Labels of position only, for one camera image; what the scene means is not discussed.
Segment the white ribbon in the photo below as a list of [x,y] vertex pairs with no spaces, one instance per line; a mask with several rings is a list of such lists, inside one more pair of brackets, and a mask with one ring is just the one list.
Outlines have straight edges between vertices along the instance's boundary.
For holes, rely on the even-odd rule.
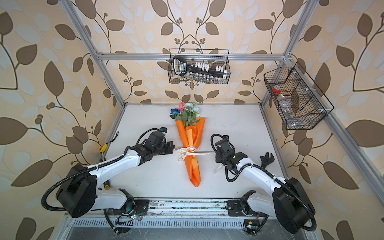
[[215,152],[214,151],[208,151],[208,152],[197,152],[195,147],[187,147],[187,148],[179,148],[173,150],[173,152],[178,153],[178,161],[184,162],[187,157],[192,157],[191,160],[191,168],[187,167],[188,174],[192,174],[194,169],[196,169],[199,166],[199,162],[197,159],[197,156],[205,156],[205,155],[212,155]]

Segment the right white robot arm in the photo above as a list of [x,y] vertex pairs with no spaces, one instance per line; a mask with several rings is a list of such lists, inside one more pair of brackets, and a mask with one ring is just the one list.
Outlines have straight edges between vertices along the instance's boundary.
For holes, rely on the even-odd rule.
[[250,190],[241,197],[243,215],[253,216],[256,213],[265,217],[275,217],[289,233],[299,230],[314,232],[317,229],[315,208],[302,184],[295,178],[285,179],[272,174],[267,167],[275,161],[271,153],[261,156],[257,165],[242,152],[236,152],[227,135],[219,135],[220,140],[210,140],[215,152],[215,161],[224,166],[226,180],[235,182],[240,176],[253,181],[267,195],[259,195]]

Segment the dark blue fake rose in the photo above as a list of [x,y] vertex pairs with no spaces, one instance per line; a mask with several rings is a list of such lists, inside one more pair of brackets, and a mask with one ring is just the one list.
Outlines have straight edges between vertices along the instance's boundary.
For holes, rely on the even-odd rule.
[[181,110],[180,109],[171,109],[170,118],[171,119],[177,119],[178,116],[180,116]]

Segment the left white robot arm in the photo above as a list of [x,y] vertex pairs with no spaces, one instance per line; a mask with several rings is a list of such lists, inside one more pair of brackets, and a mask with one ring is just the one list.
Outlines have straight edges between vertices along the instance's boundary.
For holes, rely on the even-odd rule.
[[71,168],[67,177],[51,186],[42,196],[41,205],[52,212],[68,212],[79,218],[89,211],[119,210],[124,215],[136,209],[134,197],[125,189],[104,190],[102,187],[111,178],[143,165],[155,156],[171,155],[175,148],[167,141],[168,129],[152,128],[146,140],[138,140],[133,147],[110,160],[89,167],[80,164]]

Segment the orange wrapping paper sheet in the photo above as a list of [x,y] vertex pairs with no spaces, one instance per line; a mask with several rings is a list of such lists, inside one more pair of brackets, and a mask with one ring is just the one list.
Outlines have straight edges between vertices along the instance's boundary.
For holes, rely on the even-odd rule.
[[[182,121],[176,121],[177,129],[184,148],[197,149],[202,141],[206,119],[197,117],[197,123],[191,127],[184,127]],[[197,156],[187,155],[184,159],[190,182],[197,188],[201,183],[200,168]]]

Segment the pale blue fake flower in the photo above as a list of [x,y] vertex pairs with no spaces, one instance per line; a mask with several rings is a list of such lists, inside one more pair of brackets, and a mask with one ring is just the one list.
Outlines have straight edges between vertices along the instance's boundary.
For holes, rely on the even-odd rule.
[[196,125],[200,119],[200,109],[196,106],[196,103],[185,103],[184,105],[184,114],[187,118],[184,121],[186,127],[192,127]]

